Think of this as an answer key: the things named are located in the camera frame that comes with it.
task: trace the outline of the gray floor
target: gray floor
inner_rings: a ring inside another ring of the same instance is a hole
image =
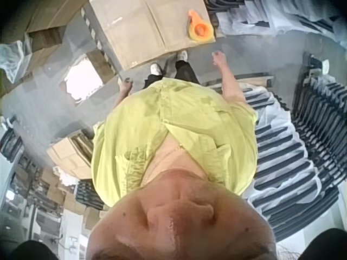
[[[59,137],[80,129],[91,128],[111,111],[118,87],[109,82],[90,99],[75,107],[59,88],[68,69],[84,53],[96,48],[82,17],[67,27],[63,44],[47,64],[34,72],[34,79],[24,83],[2,99],[2,113],[17,115],[15,130],[22,136],[26,150],[39,165],[52,166],[46,154],[49,145]],[[295,85],[302,67],[303,53],[308,51],[319,59],[330,60],[330,75],[347,83],[347,54],[333,40],[315,34],[290,31],[277,37],[232,36],[219,38],[213,44],[190,49],[189,62],[200,82],[220,78],[211,61],[211,52],[226,53],[234,74],[270,72],[275,76],[273,91],[291,106]],[[169,59],[168,76],[174,74],[174,55]],[[134,91],[143,87],[150,64],[121,71],[121,77],[134,80]]]

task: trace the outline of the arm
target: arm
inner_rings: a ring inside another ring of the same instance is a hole
[[[223,98],[228,102],[246,103],[245,96],[239,83],[236,81],[234,74],[229,69],[227,59],[224,53],[217,51],[212,53],[213,63],[218,67],[222,74],[222,92]]]
[[[125,81],[119,86],[119,95],[115,101],[113,109],[115,109],[127,96],[129,96],[130,90],[132,89],[132,81],[127,77]]]

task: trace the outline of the orange object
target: orange object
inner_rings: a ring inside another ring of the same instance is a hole
[[[197,42],[208,42],[213,38],[213,27],[209,22],[201,19],[193,10],[189,11],[190,25],[189,36]]]

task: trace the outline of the shoe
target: shoe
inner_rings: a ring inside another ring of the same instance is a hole
[[[159,66],[158,63],[153,63],[153,64],[151,65],[151,74],[157,75],[157,76],[160,76],[160,75],[163,74],[163,73],[162,73],[162,69],[161,69],[161,67]]]
[[[185,61],[188,60],[188,53],[186,50],[182,50],[179,53],[177,53],[177,61]]]

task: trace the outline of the man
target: man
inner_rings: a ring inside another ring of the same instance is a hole
[[[273,259],[271,228],[239,195],[256,170],[255,112],[221,52],[222,95],[198,85],[178,54],[175,79],[157,64],[95,131],[93,182],[111,206],[89,259]]]

